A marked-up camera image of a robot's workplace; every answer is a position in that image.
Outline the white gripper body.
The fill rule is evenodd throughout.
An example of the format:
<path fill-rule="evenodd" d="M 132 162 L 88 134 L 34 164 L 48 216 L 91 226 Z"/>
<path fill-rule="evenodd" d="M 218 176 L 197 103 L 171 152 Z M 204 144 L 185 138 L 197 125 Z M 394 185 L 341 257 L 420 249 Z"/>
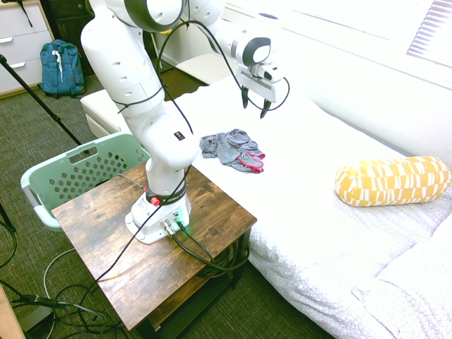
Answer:
<path fill-rule="evenodd" d="M 240 85 L 255 92 L 269 102 L 277 102 L 276 89 L 272 82 L 251 74 L 244 66 L 237 67 L 237 80 Z"/>

